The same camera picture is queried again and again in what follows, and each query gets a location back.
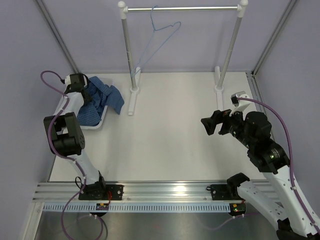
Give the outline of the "blue plaid shirt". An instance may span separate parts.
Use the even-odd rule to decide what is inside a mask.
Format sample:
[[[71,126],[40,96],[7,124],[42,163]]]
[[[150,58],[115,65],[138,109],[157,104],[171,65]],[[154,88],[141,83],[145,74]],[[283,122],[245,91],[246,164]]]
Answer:
[[[92,101],[83,105],[77,114],[81,126],[96,127],[100,124],[105,107],[113,108],[118,115],[121,113],[125,101],[114,85],[105,84],[99,77],[93,76],[88,79],[87,91]]]

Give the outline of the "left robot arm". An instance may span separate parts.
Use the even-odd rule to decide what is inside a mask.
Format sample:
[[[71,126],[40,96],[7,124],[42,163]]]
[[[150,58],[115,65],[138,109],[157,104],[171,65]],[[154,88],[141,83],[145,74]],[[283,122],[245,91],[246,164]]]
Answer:
[[[50,150],[68,161],[77,172],[80,200],[101,200],[107,195],[108,188],[85,151],[86,141],[77,119],[81,107],[91,101],[86,92],[89,79],[82,73],[74,73],[60,81],[66,89],[57,91],[61,94],[58,106],[53,115],[43,120]]]

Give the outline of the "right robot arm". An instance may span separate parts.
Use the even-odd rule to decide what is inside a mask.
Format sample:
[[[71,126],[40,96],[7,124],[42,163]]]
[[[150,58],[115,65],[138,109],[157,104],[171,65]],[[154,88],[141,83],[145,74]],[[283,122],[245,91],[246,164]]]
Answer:
[[[250,202],[275,228],[280,240],[318,240],[320,219],[313,212],[306,198],[290,173],[291,163],[284,149],[271,139],[272,125],[267,116],[258,111],[247,115],[230,109],[213,112],[202,118],[206,133],[213,135],[221,125],[219,135],[231,134],[247,148],[251,163],[271,184],[280,204],[256,189],[244,173],[238,173],[226,181],[226,193],[230,198]]]

